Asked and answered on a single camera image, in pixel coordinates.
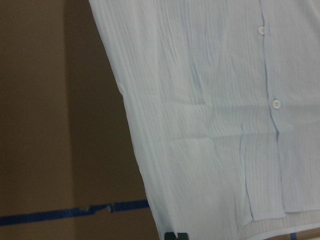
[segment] shirt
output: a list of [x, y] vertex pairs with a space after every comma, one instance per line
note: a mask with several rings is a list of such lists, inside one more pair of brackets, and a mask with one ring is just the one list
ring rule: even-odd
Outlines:
[[320, 0], [90, 0], [159, 238], [320, 227]]

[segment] button-up shirt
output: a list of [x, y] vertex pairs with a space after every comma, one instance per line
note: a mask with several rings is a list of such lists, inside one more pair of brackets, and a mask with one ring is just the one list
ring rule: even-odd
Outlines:
[[320, 227], [320, 0], [89, 0], [158, 229]]

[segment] brown background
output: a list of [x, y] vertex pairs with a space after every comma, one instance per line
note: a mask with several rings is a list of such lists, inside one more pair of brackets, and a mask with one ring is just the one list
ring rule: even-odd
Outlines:
[[[88, 1], [0, 0], [0, 10], [0, 217], [145, 199]], [[2, 226], [2, 239], [159, 238], [145, 208]]]

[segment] light blue fabric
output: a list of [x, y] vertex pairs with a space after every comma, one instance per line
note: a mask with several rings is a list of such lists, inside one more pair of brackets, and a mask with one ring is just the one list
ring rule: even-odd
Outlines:
[[320, 0], [89, 2], [160, 239], [320, 227]]

